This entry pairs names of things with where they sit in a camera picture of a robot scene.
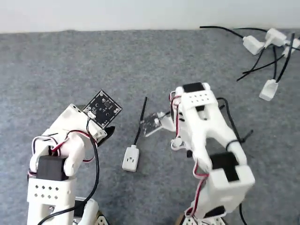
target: wire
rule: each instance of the wire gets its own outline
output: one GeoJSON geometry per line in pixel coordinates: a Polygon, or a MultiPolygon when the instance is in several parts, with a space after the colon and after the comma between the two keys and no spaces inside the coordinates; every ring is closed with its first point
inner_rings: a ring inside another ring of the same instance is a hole
{"type": "Polygon", "coordinates": [[[238,34],[237,32],[235,32],[235,31],[233,31],[233,30],[231,30],[231,29],[228,29],[228,28],[226,28],[226,27],[219,27],[219,26],[200,26],[199,28],[200,28],[200,29],[201,29],[201,28],[218,28],[218,29],[226,30],[226,31],[228,31],[228,32],[230,32],[230,33],[232,33],[232,34],[234,34],[234,35],[240,37],[240,38],[243,38],[243,36],[242,36],[241,34],[238,34]]]}
{"type": "MultiPolygon", "coordinates": [[[[144,99],[144,104],[142,105],[142,112],[141,112],[141,117],[140,117],[140,123],[141,123],[141,121],[144,119],[144,114],[145,114],[145,109],[146,109],[147,100],[148,100],[148,98],[145,97],[145,99],[144,99]]],[[[136,145],[137,140],[139,139],[140,133],[141,133],[141,126],[140,126],[140,124],[139,124],[139,128],[138,128],[137,133],[136,133],[136,136],[135,136],[135,141],[134,141],[134,143],[133,143],[134,145],[136,145]]]]}
{"type": "Polygon", "coordinates": [[[179,136],[179,105],[176,106],[176,136],[175,138],[177,138],[179,136]]]}
{"type": "Polygon", "coordinates": [[[274,75],[273,75],[273,80],[276,79],[277,76],[277,53],[276,53],[276,47],[273,45],[273,53],[274,53],[274,75]]]}
{"type": "Polygon", "coordinates": [[[50,214],[49,216],[45,217],[44,219],[42,219],[38,225],[42,225],[45,221],[53,218],[54,216],[58,216],[58,215],[61,215],[63,213],[67,213],[67,212],[71,212],[71,211],[74,211],[82,206],[84,206],[91,198],[92,196],[94,195],[94,193],[96,192],[96,189],[97,189],[97,186],[98,186],[98,183],[99,183],[99,175],[100,175],[100,163],[99,163],[99,156],[98,156],[98,152],[97,152],[97,146],[95,144],[95,140],[93,139],[92,135],[90,134],[89,132],[89,122],[90,122],[90,118],[88,118],[88,121],[87,121],[87,124],[86,124],[86,129],[87,129],[87,132],[89,134],[89,137],[90,137],[90,142],[93,146],[93,149],[94,149],[94,154],[95,154],[95,159],[96,159],[96,179],[95,179],[95,184],[94,184],[94,187],[92,189],[92,191],[90,192],[90,194],[86,197],[85,200],[83,200],[82,202],[80,202],[80,204],[74,206],[74,207],[71,207],[69,209],[66,209],[66,210],[62,210],[62,211],[58,211],[58,212],[55,212],[55,213],[52,213],[50,214]]]}
{"type": "Polygon", "coordinates": [[[235,30],[259,30],[262,32],[268,32],[265,29],[261,29],[261,28],[255,28],[255,27],[242,27],[242,28],[235,28],[235,30]]]}
{"type": "MultiPolygon", "coordinates": [[[[262,31],[267,33],[268,31],[265,29],[261,29],[261,28],[254,28],[254,27],[244,27],[244,28],[237,28],[237,30],[258,30],[258,31],[262,31]]],[[[277,53],[276,53],[276,46],[273,45],[273,54],[274,54],[274,75],[273,75],[273,79],[276,79],[276,75],[277,75],[277,53]]]]}
{"type": "Polygon", "coordinates": [[[48,135],[40,135],[40,136],[37,136],[35,138],[33,138],[32,140],[32,143],[31,143],[31,151],[32,151],[32,155],[34,155],[36,153],[36,141],[37,139],[40,139],[40,138],[47,138],[46,140],[44,141],[49,141],[49,140],[52,140],[55,142],[55,144],[57,145],[58,142],[56,141],[56,139],[54,137],[51,137],[51,136],[48,136],[48,135]]]}
{"type": "Polygon", "coordinates": [[[195,212],[196,212],[196,209],[197,209],[197,206],[198,206],[198,201],[199,201],[199,196],[200,196],[200,192],[202,190],[202,187],[203,187],[203,184],[204,182],[206,181],[206,179],[208,178],[209,174],[204,174],[203,175],[203,179],[199,181],[199,184],[198,184],[198,187],[197,187],[197,190],[196,190],[196,194],[195,194],[195,203],[194,203],[194,206],[193,207],[189,207],[186,211],[185,211],[185,217],[187,218],[190,218],[190,217],[193,217],[195,212]]]}
{"type": "Polygon", "coordinates": [[[241,138],[241,137],[240,137],[240,134],[239,134],[239,132],[238,132],[236,126],[235,126],[235,123],[234,123],[234,121],[233,121],[233,118],[232,118],[232,116],[231,116],[231,113],[230,113],[230,110],[229,110],[229,104],[228,104],[228,101],[227,101],[226,98],[224,98],[224,97],[218,97],[217,100],[223,100],[223,101],[224,101],[228,119],[229,119],[229,121],[230,121],[230,124],[231,124],[231,126],[232,126],[233,132],[235,133],[235,135],[236,135],[238,141],[239,141],[240,143],[246,142],[246,140],[253,134],[253,130],[251,129],[251,130],[246,134],[245,137],[241,138]]]}
{"type": "MultiPolygon", "coordinates": [[[[82,134],[83,136],[85,136],[85,137],[87,137],[87,138],[90,138],[90,137],[89,137],[89,134],[86,133],[86,132],[84,132],[84,131],[82,131],[82,130],[70,130],[70,131],[67,133],[67,135],[66,135],[66,137],[65,137],[65,140],[64,140],[63,142],[61,142],[60,144],[58,144],[54,149],[52,149],[52,152],[55,152],[55,151],[57,151],[59,148],[61,148],[62,145],[64,145],[64,144],[67,142],[69,134],[70,134],[70,133],[73,133],[73,132],[80,133],[80,134],[82,134]]],[[[84,159],[83,162],[84,162],[84,163],[90,163],[91,161],[94,160],[94,158],[95,158],[95,157],[92,157],[91,159],[84,159]]]]}
{"type": "Polygon", "coordinates": [[[239,211],[240,211],[240,218],[243,221],[244,225],[247,225],[245,218],[243,216],[243,211],[242,211],[242,203],[239,205],[239,211]]]}
{"type": "MultiPolygon", "coordinates": [[[[295,33],[292,33],[292,35],[291,35],[291,46],[293,45],[294,38],[295,38],[295,33]]],[[[287,67],[287,64],[288,64],[289,61],[290,61],[291,54],[292,54],[292,48],[289,48],[289,52],[288,52],[288,54],[287,54],[287,57],[286,57],[286,60],[285,60],[285,64],[283,65],[283,68],[282,68],[282,70],[281,70],[281,72],[280,72],[280,74],[279,74],[279,77],[278,77],[277,80],[276,80],[276,83],[278,83],[278,82],[281,80],[282,75],[283,75],[283,73],[285,72],[285,69],[286,69],[286,67],[287,67]]]]}
{"type": "MultiPolygon", "coordinates": [[[[257,58],[257,60],[256,60],[256,62],[255,62],[255,64],[253,65],[253,67],[251,68],[250,71],[252,71],[252,70],[256,67],[256,65],[258,64],[259,60],[261,59],[261,57],[262,57],[262,55],[263,55],[264,50],[265,50],[265,48],[262,49],[261,53],[259,54],[259,56],[258,56],[258,58],[257,58]]],[[[241,76],[240,78],[238,78],[236,81],[238,82],[239,80],[241,80],[241,79],[243,79],[244,77],[248,76],[250,73],[251,73],[251,72],[248,72],[248,73],[244,74],[243,76],[241,76]]]]}
{"type": "Polygon", "coordinates": [[[257,71],[257,70],[266,68],[266,67],[268,67],[269,65],[272,65],[272,64],[278,62],[278,61],[281,60],[283,57],[284,57],[284,55],[281,55],[281,56],[280,56],[278,59],[276,59],[275,61],[270,62],[270,63],[268,63],[268,64],[266,64],[266,65],[264,65],[264,66],[262,66],[262,67],[259,67],[259,68],[253,69],[253,70],[249,70],[249,71],[245,71],[245,72],[243,72],[243,74],[246,74],[246,73],[248,73],[248,72],[251,72],[251,73],[252,73],[252,72],[254,72],[254,71],[257,71]]]}

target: wire bundle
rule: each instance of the wire bundle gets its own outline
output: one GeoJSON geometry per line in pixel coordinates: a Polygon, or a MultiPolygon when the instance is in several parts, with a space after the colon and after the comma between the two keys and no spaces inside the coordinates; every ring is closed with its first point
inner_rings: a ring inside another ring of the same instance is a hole
{"type": "MultiPolygon", "coordinates": [[[[230,33],[236,35],[237,37],[243,38],[243,36],[242,36],[241,34],[235,32],[235,31],[233,31],[233,30],[231,30],[231,29],[225,28],[225,27],[220,27],[220,26],[200,26],[200,29],[201,29],[201,28],[218,28],[218,29],[226,30],[226,31],[228,31],[228,32],[230,32],[230,33]]],[[[258,31],[262,31],[262,32],[267,32],[267,30],[265,30],[265,29],[252,28],[252,27],[237,28],[237,30],[258,30],[258,31]]],[[[279,75],[278,79],[276,80],[276,83],[278,83],[278,82],[281,80],[281,77],[282,77],[282,75],[283,75],[283,73],[284,73],[284,71],[285,71],[285,69],[286,69],[287,64],[288,64],[289,58],[291,57],[292,49],[300,51],[299,48],[293,47],[294,36],[295,36],[295,34],[293,33],[293,34],[292,34],[292,37],[291,37],[290,43],[289,43],[289,44],[286,44],[287,46],[292,46],[292,47],[289,48],[289,53],[288,53],[288,55],[287,55],[287,59],[286,59],[286,61],[285,61],[285,65],[284,65],[283,69],[281,70],[280,75],[279,75]]],[[[277,58],[276,47],[273,46],[274,61],[272,61],[272,62],[270,62],[270,63],[268,63],[268,64],[266,64],[266,65],[264,65],[264,66],[262,66],[262,67],[255,68],[256,65],[258,64],[259,60],[261,59],[261,57],[262,57],[262,55],[263,55],[263,53],[264,53],[264,50],[265,50],[265,48],[262,49],[262,51],[261,51],[261,53],[260,53],[260,55],[259,55],[257,61],[255,62],[254,66],[253,66],[249,71],[243,72],[243,75],[242,75],[241,77],[239,77],[239,78],[236,80],[237,82],[240,81],[241,79],[245,78],[246,76],[248,76],[248,75],[251,74],[252,72],[257,71],[257,70],[260,70],[260,69],[263,69],[263,68],[266,68],[266,67],[268,67],[268,66],[270,66],[270,65],[272,65],[272,64],[274,64],[274,75],[273,75],[273,79],[274,79],[274,80],[276,79],[276,76],[277,76],[277,62],[278,62],[279,60],[281,60],[281,59],[284,57],[284,55],[281,55],[279,58],[277,58]]]]}

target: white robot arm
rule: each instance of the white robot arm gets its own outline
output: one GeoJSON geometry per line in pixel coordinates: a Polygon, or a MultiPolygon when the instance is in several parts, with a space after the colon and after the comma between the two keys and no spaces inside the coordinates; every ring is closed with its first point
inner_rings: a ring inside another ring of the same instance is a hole
{"type": "Polygon", "coordinates": [[[187,221],[182,222],[186,224],[194,219],[215,223],[215,218],[220,221],[220,217],[236,209],[255,183],[240,137],[228,127],[207,83],[177,87],[169,99],[170,116],[163,113],[152,115],[154,122],[145,119],[142,131],[145,136],[161,128],[175,131],[171,148],[192,151],[193,174],[200,182],[195,200],[185,213],[187,221]],[[226,152],[209,155],[205,147],[207,138],[216,139],[226,152]]]}
{"type": "Polygon", "coordinates": [[[33,139],[28,172],[27,225],[39,225],[50,214],[74,206],[75,210],[56,215],[43,224],[98,225],[98,221],[107,224],[98,212],[96,201],[89,199],[82,204],[85,198],[75,196],[75,176],[82,162],[93,160],[85,159],[86,152],[100,146],[113,134],[114,127],[106,125],[121,110],[105,92],[100,91],[83,111],[70,104],[41,136],[33,139]]]}

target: white connector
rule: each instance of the white connector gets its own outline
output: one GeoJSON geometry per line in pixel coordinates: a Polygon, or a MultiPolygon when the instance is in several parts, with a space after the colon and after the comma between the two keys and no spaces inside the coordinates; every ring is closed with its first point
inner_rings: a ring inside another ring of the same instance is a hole
{"type": "Polygon", "coordinates": [[[263,49],[264,42],[260,42],[255,37],[250,35],[243,38],[243,45],[253,55],[257,55],[263,49]]]}
{"type": "Polygon", "coordinates": [[[286,35],[281,33],[280,31],[271,28],[268,30],[266,34],[266,43],[265,48],[268,47],[270,44],[276,45],[278,47],[281,47],[285,44],[286,41],[286,35]]]}
{"type": "Polygon", "coordinates": [[[277,88],[278,83],[276,83],[276,80],[267,80],[259,94],[259,97],[269,102],[274,98],[277,88]]]}
{"type": "MultiPolygon", "coordinates": [[[[293,43],[292,43],[293,48],[298,48],[300,46],[300,40],[299,39],[294,39],[293,43]]],[[[287,57],[288,53],[290,50],[290,46],[285,47],[285,50],[283,51],[283,55],[285,55],[285,57],[287,57]]]]}
{"type": "Polygon", "coordinates": [[[140,151],[136,148],[136,145],[131,145],[125,151],[122,169],[126,171],[135,172],[137,168],[137,162],[139,160],[140,151]]]}

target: black circuit board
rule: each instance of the black circuit board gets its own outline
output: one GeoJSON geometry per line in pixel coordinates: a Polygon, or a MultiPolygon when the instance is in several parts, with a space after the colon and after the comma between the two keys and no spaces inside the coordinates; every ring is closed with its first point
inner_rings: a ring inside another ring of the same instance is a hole
{"type": "Polygon", "coordinates": [[[101,90],[85,106],[83,112],[88,115],[91,111],[96,117],[93,119],[104,129],[123,109],[105,91],[101,90]]]}
{"type": "Polygon", "coordinates": [[[148,137],[153,134],[157,129],[159,129],[162,125],[160,122],[160,118],[157,113],[153,113],[150,116],[146,117],[141,121],[141,133],[144,137],[148,137]]]}

